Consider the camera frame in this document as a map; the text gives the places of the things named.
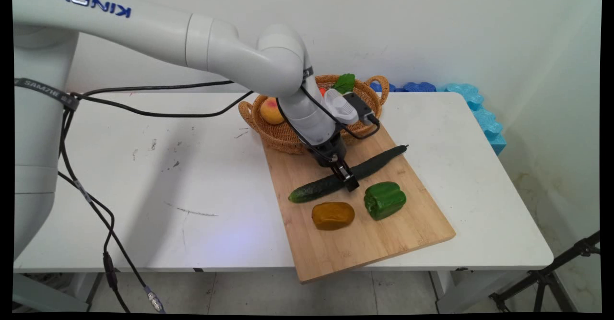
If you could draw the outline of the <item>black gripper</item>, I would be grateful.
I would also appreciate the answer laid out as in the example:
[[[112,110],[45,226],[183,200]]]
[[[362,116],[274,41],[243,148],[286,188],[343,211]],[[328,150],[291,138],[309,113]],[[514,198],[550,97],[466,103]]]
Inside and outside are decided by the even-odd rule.
[[[320,167],[329,167],[348,192],[359,187],[359,182],[345,161],[346,144],[341,135],[333,135],[319,145],[307,145],[307,151]]]

